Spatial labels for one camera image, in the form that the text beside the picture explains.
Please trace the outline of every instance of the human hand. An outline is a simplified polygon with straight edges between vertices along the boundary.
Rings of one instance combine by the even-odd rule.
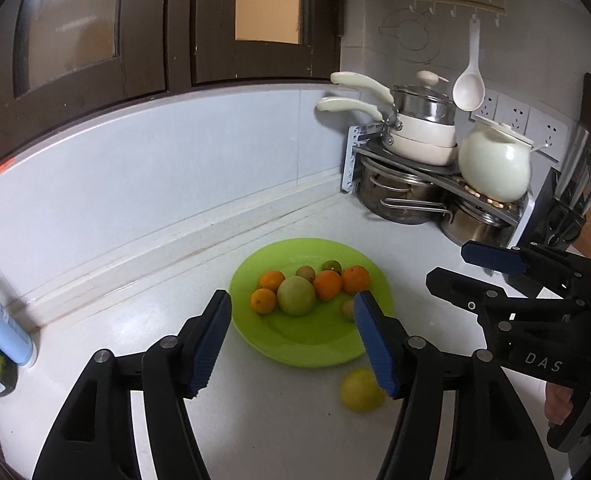
[[[560,425],[571,413],[573,390],[559,384],[546,383],[544,401],[544,415],[553,424]]]

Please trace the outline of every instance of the small orange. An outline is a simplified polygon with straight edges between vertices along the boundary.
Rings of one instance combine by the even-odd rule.
[[[347,294],[357,294],[367,290],[370,283],[369,271],[359,265],[349,267],[342,272],[342,290]]]
[[[268,314],[278,304],[275,292],[268,288],[259,288],[252,294],[251,306],[258,314]]]
[[[266,274],[263,274],[260,278],[260,288],[268,288],[273,292],[278,291],[280,283],[285,281],[285,275],[279,270],[269,270]]]
[[[334,270],[323,270],[313,280],[313,288],[320,301],[331,301],[342,290],[342,278]]]

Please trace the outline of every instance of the kitchen counter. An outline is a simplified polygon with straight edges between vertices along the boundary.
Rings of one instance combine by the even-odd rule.
[[[106,295],[41,330],[36,365],[21,370],[16,391],[0,399],[0,440],[7,462],[30,478],[47,433],[80,371],[97,349],[115,355],[146,350],[176,334],[200,314],[217,288],[227,288],[242,261],[259,248],[292,237],[345,243],[371,258],[386,274],[395,314],[410,334],[442,351],[470,355],[484,347],[473,314],[433,298],[426,274],[436,266],[504,286],[465,264],[459,248],[429,223],[401,226],[384,221],[355,197],[338,194],[252,231],[221,242]],[[293,368],[248,346],[233,324],[208,387],[187,402],[189,418],[213,480],[375,479],[400,409],[388,399],[367,415],[346,410],[339,384],[365,356],[344,365]],[[544,384],[508,372],[544,438]],[[134,430],[142,478],[156,478],[146,439],[141,392],[132,394]],[[445,395],[443,428],[432,479],[442,478],[448,458],[447,420],[453,395]],[[547,449],[556,478],[567,478],[566,455]]]

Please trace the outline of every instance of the power socket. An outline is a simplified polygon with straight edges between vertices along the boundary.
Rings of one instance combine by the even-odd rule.
[[[529,105],[500,94],[498,107],[496,108],[495,121],[511,126],[519,134],[526,135],[527,121],[529,118]]]
[[[527,137],[533,140],[536,146],[549,144],[548,148],[542,148],[540,151],[560,162],[569,143],[569,127],[540,110],[531,108]]]
[[[484,93],[484,101],[482,101],[482,106],[471,112],[471,118],[475,119],[476,116],[480,116],[487,119],[493,119],[495,117],[496,107],[498,106],[498,95],[498,92],[495,90],[487,88],[486,92]]]

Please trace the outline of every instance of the metal pot handle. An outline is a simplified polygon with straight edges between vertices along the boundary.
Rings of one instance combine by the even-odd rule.
[[[442,213],[448,215],[449,222],[453,219],[453,212],[440,202],[425,202],[424,200],[407,200],[405,198],[383,198],[381,205],[391,209],[406,211],[426,211],[428,213]]]
[[[374,186],[381,187],[382,189],[386,189],[387,191],[395,191],[398,193],[410,193],[411,192],[410,187],[393,187],[393,186],[387,186],[385,184],[381,184],[380,182],[378,182],[375,179],[375,175],[370,175],[369,180],[370,180],[371,184],[373,184]]]

